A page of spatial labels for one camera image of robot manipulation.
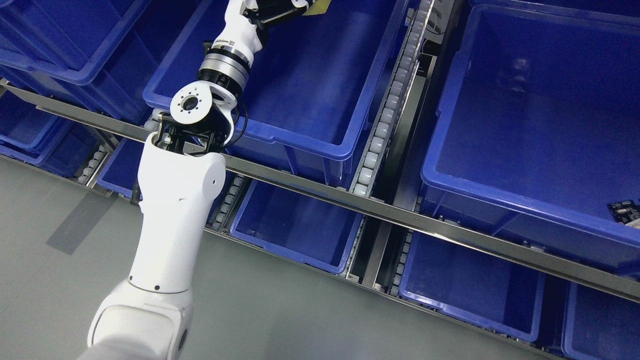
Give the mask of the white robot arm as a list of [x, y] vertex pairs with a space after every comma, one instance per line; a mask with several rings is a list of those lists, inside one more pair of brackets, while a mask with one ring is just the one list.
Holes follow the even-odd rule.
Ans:
[[215, 198], [226, 182], [222, 152], [259, 40], [220, 36], [198, 79], [179, 89], [169, 118], [142, 150], [142, 228], [128, 278], [100, 304], [82, 360], [176, 360], [194, 317], [195, 262]]

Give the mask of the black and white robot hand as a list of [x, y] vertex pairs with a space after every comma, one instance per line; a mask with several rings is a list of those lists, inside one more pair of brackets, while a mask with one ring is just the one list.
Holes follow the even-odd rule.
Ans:
[[267, 43], [269, 30], [310, 10], [314, 0], [230, 0], [224, 28], [211, 45], [250, 62]]

